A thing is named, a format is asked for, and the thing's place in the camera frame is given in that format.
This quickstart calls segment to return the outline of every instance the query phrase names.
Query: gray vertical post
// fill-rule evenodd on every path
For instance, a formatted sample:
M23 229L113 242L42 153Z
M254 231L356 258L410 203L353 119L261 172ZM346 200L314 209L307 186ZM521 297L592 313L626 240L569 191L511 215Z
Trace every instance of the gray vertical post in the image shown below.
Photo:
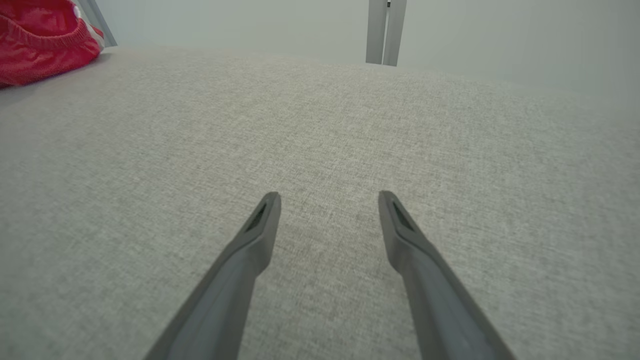
M385 42L385 58L383 65L398 65L400 53L400 38L404 25L404 13L406 0L393 0L389 8L389 23L387 24L387 41ZM369 28L371 28L371 3L369 3ZM369 43L367 43L367 55L369 55Z
M107 26L107 22L104 21L100 8L98 8L98 4L95 3L95 0L78 0L78 3L80 3L89 23L103 32L104 45L107 47L118 45L118 43L116 43L116 39L113 38L113 34L111 34L109 26Z
M387 0L369 0L367 63L381 64L387 23Z

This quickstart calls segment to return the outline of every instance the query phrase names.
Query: white wall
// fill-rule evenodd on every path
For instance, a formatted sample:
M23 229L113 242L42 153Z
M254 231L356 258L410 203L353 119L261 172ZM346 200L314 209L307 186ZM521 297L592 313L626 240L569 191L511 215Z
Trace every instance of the white wall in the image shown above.
M640 97L640 1L408 0L398 67Z
M239 48L363 63L368 0L97 0L119 45Z

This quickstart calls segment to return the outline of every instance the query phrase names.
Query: gray fabric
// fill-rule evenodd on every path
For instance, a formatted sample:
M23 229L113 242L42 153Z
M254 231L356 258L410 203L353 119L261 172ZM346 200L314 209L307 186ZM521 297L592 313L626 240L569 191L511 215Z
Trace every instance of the gray fabric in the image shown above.
M418 359L392 190L520 359L640 354L640 124L381 65L107 50L0 92L0 358L139 359L282 194L241 359Z

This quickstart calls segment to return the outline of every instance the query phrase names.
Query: red garment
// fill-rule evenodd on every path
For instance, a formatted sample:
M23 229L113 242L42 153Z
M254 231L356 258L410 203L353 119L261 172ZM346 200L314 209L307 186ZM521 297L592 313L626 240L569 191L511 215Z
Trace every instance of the red garment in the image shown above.
M69 0L0 0L0 88L85 66L104 47L100 37Z

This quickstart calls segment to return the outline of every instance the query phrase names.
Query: red fabric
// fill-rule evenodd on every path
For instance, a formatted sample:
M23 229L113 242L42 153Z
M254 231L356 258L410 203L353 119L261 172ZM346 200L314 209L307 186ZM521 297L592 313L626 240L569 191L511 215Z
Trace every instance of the red fabric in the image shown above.
M74 70L100 54L74 6L69 0L0 0L0 87Z

